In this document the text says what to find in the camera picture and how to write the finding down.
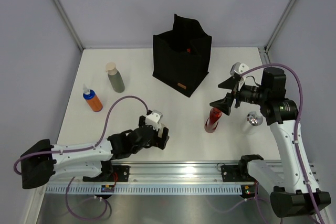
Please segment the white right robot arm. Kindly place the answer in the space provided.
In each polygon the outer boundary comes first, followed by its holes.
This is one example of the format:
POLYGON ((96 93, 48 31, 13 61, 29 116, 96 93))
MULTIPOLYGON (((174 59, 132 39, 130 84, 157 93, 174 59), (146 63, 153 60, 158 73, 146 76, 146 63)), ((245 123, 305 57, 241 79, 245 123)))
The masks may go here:
POLYGON ((242 102, 260 107, 275 138, 284 175, 277 175, 260 155, 250 154, 240 158, 238 176, 243 180, 253 178, 267 191, 279 218, 319 216, 331 204, 331 197, 320 189, 307 159, 301 137, 302 105, 286 98, 286 66, 267 64, 262 69, 261 84, 249 86, 245 79, 252 69, 240 62, 234 64, 231 77, 218 85, 230 92, 210 105, 226 115, 230 115, 231 107, 238 108, 242 102))

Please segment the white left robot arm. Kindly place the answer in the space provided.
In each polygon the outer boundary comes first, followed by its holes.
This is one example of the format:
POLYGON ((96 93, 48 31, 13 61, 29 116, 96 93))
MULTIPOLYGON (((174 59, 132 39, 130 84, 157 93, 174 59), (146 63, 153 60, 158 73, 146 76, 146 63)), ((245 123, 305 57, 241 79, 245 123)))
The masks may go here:
POLYGON ((98 143, 52 145, 49 139, 38 141, 19 159, 23 189, 33 189, 59 178, 82 177, 86 182, 105 182, 113 174, 113 160, 128 158, 144 148, 165 149, 168 128, 160 116, 139 118, 139 126, 103 138, 98 143))

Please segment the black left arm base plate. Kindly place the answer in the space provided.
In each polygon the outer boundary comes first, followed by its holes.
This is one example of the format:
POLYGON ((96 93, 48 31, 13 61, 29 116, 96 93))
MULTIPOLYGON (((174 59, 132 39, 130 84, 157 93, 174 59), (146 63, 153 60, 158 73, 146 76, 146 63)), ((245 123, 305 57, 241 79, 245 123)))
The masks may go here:
POLYGON ((96 177, 84 176, 83 182, 128 182, 130 166, 127 165, 112 165, 105 167, 102 173, 96 177))

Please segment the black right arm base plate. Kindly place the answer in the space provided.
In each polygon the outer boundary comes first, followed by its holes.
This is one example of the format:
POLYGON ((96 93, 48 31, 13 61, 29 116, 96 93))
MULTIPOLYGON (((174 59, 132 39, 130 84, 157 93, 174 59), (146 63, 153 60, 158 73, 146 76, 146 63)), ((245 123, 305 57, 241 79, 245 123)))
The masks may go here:
POLYGON ((220 169, 223 182, 255 182, 253 177, 242 173, 238 165, 222 165, 220 169))

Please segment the cream bottle white pump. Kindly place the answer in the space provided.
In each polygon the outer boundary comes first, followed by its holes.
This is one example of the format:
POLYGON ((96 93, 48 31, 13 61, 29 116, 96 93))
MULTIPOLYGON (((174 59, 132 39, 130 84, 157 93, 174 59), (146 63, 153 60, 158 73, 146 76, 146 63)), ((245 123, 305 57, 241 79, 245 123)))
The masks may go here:
POLYGON ((161 124, 160 124, 160 127, 159 127, 159 129, 158 129, 158 133, 157 133, 157 136, 158 136, 159 138, 162 138, 164 128, 165 128, 165 125, 164 125, 163 123, 161 123, 161 124))

